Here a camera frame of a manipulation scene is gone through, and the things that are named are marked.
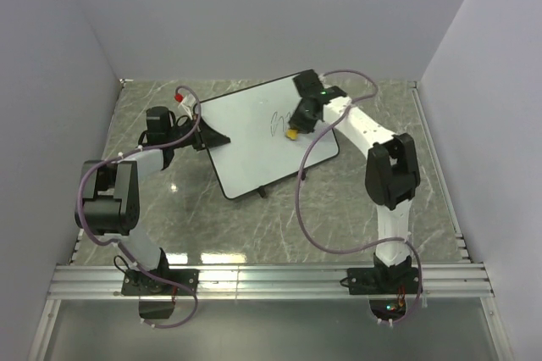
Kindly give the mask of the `yellow black sponge eraser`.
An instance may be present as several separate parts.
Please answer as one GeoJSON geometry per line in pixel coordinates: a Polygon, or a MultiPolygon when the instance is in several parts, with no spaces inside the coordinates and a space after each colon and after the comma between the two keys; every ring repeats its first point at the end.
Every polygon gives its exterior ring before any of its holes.
{"type": "Polygon", "coordinates": [[[298,136],[299,131],[293,128],[290,128],[285,132],[285,137],[291,141],[296,141],[298,136]]]}

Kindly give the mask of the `white whiteboard black frame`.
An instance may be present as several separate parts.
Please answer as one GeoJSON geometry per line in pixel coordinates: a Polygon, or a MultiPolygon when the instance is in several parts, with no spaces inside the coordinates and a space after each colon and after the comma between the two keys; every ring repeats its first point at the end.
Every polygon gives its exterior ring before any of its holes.
{"type": "Polygon", "coordinates": [[[229,200],[296,175],[305,151],[327,125],[287,139],[288,121],[301,98],[293,76],[209,98],[201,103],[202,121],[230,142],[208,150],[222,192],[229,200]]]}

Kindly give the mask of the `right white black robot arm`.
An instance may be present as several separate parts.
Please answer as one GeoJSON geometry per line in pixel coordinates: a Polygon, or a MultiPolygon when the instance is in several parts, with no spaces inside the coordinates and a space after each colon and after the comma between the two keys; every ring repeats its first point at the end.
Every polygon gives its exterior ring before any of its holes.
{"type": "Polygon", "coordinates": [[[297,181],[301,182],[312,150],[328,133],[338,130],[366,159],[365,189],[375,204],[378,240],[374,248],[376,287],[394,292],[419,258],[408,240],[412,200],[421,183],[415,141],[407,133],[396,134],[370,118],[338,86],[327,86],[314,70],[305,70],[293,79],[300,101],[285,133],[290,140],[314,132],[318,122],[325,128],[309,144],[301,159],[297,181]]]}

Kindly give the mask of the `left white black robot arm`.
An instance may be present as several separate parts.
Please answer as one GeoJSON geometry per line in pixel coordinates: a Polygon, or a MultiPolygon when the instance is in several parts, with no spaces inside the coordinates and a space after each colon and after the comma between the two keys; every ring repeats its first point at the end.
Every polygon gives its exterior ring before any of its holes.
{"type": "Polygon", "coordinates": [[[140,224],[140,181],[167,169],[179,148],[201,151],[231,140],[199,115],[176,117],[165,107],[149,108],[146,125],[134,152],[84,163],[75,221],[97,245],[118,246],[132,269],[145,270],[143,287],[161,295],[170,288],[172,275],[165,252],[140,224]]]}

